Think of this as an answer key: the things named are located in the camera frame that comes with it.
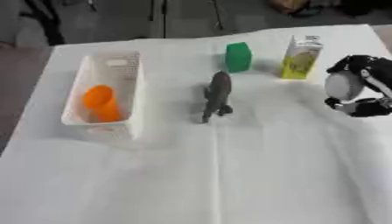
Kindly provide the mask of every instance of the gray rhino figurine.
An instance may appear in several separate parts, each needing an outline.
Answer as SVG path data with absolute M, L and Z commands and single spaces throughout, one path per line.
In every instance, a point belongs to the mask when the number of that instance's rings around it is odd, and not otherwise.
M 233 113 L 233 109 L 228 106 L 231 87 L 231 79 L 227 73 L 220 71 L 213 76 L 210 85 L 204 90 L 207 103 L 203 114 L 203 123 L 208 123 L 211 115 L 216 111 L 218 111 L 218 116 Z

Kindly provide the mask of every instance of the tripod leg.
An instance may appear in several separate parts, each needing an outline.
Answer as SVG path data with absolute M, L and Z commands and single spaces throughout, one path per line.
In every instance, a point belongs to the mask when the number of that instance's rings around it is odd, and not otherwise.
M 213 1 L 213 7 L 215 9 L 215 15 L 216 15 L 216 20 L 217 20 L 217 25 L 221 31 L 223 31 L 225 28 L 223 27 L 223 23 L 221 21 L 221 14 L 219 12 L 219 5 L 218 5 L 218 0 L 212 0 Z

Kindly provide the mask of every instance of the white ball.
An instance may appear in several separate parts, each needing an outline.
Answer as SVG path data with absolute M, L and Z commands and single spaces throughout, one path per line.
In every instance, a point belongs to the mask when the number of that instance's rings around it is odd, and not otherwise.
M 350 72 L 332 73 L 325 81 L 326 94 L 341 101 L 353 100 L 364 87 L 361 79 Z

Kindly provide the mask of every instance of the metal stand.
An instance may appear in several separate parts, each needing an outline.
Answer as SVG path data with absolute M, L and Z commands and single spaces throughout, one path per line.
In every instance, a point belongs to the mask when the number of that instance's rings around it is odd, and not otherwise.
M 220 12 L 219 12 L 219 5 L 218 5 L 218 2 L 217 2 L 218 0 L 211 0 L 211 2 L 212 2 L 212 4 L 213 4 L 213 7 L 214 7 L 214 9 L 215 9 L 215 15 L 216 15 L 216 21 L 217 21 L 217 26 L 218 26 L 218 28 L 221 30 L 221 31 L 223 31 L 224 29 L 225 29 L 225 27 L 223 27 L 223 23 L 222 23 L 222 21 L 221 21 L 221 14 L 220 14 Z
M 95 0 L 87 0 L 87 3 L 91 11 L 97 11 Z M 68 6 L 68 5 L 72 5 L 72 3 L 70 3 L 69 0 L 62 0 L 62 5 Z
M 150 15 L 149 15 L 150 21 L 154 21 L 154 8 L 155 8 L 155 0 L 150 0 Z

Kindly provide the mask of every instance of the white tablecloth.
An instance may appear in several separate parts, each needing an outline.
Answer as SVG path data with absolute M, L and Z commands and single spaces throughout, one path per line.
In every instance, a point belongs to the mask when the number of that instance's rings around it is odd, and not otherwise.
M 306 81 L 274 76 L 293 34 L 325 44 Z M 232 76 L 234 114 L 199 124 L 203 85 L 242 41 L 254 62 Z M 106 49 L 143 57 L 145 132 L 128 149 L 60 123 L 82 57 Z M 0 223 L 392 223 L 392 116 L 323 103 L 325 70 L 357 53 L 390 58 L 367 25 L 59 46 L 0 159 Z

